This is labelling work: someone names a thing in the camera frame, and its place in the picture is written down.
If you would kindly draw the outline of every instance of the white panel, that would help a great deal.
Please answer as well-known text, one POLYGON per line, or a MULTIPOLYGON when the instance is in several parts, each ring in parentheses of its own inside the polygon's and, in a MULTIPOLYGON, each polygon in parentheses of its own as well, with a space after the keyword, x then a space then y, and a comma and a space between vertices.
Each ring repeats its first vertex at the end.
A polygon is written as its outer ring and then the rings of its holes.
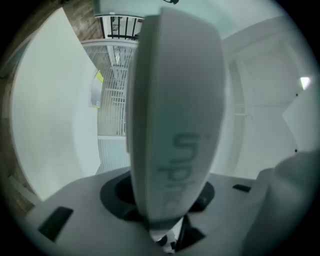
POLYGON ((127 153, 125 140, 99 139, 98 145, 101 166, 96 174, 130 166, 130 155, 127 153))
POLYGON ((96 68, 62 8, 27 46, 13 82, 11 127, 22 170, 40 199, 100 165, 97 109, 88 107, 96 68))

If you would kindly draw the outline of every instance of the wire mesh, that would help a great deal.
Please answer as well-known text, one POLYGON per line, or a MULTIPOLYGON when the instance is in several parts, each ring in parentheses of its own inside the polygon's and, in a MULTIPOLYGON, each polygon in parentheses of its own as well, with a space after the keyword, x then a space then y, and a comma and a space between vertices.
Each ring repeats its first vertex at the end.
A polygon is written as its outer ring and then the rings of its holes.
POLYGON ((97 116, 98 135, 125 136, 127 75, 135 48, 91 45, 84 46, 84 50, 104 78, 97 116))

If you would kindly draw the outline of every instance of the white curved surface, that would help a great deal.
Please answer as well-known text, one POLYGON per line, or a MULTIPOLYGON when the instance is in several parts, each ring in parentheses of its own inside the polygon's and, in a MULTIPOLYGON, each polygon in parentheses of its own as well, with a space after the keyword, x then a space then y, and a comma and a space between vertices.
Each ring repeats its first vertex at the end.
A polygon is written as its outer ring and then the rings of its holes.
POLYGON ((13 82, 11 128, 21 168, 41 200, 100 165, 96 73, 62 8, 40 27, 13 82))

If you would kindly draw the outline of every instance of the light fixture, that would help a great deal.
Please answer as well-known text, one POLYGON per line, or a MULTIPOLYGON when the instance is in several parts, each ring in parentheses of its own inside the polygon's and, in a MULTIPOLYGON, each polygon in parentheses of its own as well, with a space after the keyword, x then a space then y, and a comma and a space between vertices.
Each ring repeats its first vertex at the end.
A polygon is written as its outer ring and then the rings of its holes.
POLYGON ((311 79, 309 77, 301 77, 300 82, 301 82, 302 88, 306 90, 311 83, 311 79))

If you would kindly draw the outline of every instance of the black slot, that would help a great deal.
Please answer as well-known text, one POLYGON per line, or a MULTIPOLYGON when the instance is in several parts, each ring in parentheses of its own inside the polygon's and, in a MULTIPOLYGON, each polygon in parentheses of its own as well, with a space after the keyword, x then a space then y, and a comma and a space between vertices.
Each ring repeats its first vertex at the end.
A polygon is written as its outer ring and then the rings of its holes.
POLYGON ((241 184, 236 184, 232 188, 235 190, 240 190, 242 192, 246 192, 246 193, 249 193, 249 191, 251 190, 250 186, 241 185, 241 184))
POLYGON ((74 210, 72 209, 58 207, 49 218, 42 223, 38 231, 54 242, 73 212, 74 210))

